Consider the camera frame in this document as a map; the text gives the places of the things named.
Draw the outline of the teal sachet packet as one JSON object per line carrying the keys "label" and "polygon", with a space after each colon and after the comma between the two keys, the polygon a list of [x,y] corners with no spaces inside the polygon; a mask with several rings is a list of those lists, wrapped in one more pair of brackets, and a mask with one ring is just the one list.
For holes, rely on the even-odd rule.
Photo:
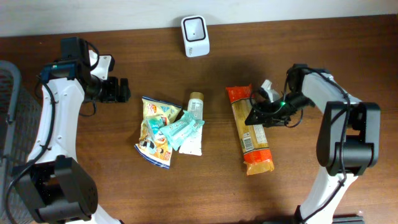
{"label": "teal sachet packet", "polygon": [[182,117],[170,125],[160,128],[172,149],[177,151],[185,140],[204,125],[204,120],[196,119],[189,111],[183,110]]}

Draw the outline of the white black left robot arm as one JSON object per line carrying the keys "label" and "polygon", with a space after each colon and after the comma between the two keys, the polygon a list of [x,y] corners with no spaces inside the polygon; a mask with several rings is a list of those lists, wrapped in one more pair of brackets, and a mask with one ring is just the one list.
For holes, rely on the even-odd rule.
{"label": "white black left robot arm", "polygon": [[76,132],[85,103],[125,103],[128,80],[110,75],[111,55],[79,37],[63,39],[62,55],[38,77],[42,105],[21,83],[18,68],[1,62],[1,221],[116,223],[98,202],[94,180],[76,158]]}

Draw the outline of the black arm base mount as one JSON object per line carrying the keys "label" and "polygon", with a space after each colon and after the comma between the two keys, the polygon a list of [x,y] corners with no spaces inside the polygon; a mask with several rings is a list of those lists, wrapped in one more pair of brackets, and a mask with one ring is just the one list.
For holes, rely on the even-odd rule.
{"label": "black arm base mount", "polygon": [[[299,224],[294,218],[264,221],[262,224]],[[365,224],[364,218],[362,216],[340,216],[333,218],[332,224]]]}

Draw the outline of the white tube tan cap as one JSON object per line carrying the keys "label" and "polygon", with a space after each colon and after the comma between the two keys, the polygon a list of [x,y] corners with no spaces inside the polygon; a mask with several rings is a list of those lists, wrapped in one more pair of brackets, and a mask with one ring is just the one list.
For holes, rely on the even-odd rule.
{"label": "white tube tan cap", "polygon": [[203,101],[204,94],[192,92],[188,101],[187,111],[195,118],[197,127],[180,146],[179,153],[201,156],[201,139],[203,132]]}

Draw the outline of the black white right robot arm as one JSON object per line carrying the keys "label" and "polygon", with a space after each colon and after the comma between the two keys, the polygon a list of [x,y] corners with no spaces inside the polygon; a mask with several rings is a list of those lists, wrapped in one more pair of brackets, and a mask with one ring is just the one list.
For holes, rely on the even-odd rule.
{"label": "black white right robot arm", "polygon": [[316,153],[320,168],[304,203],[281,223],[364,223],[361,215],[335,216],[349,186],[379,158],[381,109],[344,90],[328,70],[294,64],[286,74],[283,95],[269,87],[258,93],[265,99],[252,103],[246,125],[266,128],[290,126],[290,117],[306,106],[322,115]]}

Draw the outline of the yellow snack bag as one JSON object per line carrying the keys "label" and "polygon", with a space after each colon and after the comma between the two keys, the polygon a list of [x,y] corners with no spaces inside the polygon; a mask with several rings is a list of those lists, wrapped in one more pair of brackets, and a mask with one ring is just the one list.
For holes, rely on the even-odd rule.
{"label": "yellow snack bag", "polygon": [[176,120],[182,107],[146,96],[142,97],[142,102],[143,120],[141,123],[141,136],[139,138],[139,142],[135,144],[134,147],[138,153],[151,164],[164,169],[169,169],[173,149],[166,138],[164,141],[155,141],[150,138],[145,119],[148,116],[162,115],[163,117],[166,117],[167,125],[169,125]]}

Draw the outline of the small teal packet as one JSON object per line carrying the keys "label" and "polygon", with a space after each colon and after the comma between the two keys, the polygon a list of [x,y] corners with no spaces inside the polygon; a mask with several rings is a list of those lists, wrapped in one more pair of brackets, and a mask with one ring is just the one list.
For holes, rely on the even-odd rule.
{"label": "small teal packet", "polygon": [[166,117],[162,115],[148,116],[145,119],[145,123],[151,139],[155,141],[164,141],[165,136],[160,129],[167,125]]}

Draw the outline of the orange spaghetti packet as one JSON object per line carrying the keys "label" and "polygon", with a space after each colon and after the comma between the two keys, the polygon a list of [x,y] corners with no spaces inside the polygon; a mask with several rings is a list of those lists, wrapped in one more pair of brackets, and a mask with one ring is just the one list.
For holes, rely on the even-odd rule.
{"label": "orange spaghetti packet", "polygon": [[263,126],[245,124],[245,120],[252,110],[249,102],[251,90],[251,85],[226,87],[238,130],[244,164],[247,167],[246,175],[274,170],[272,154]]}

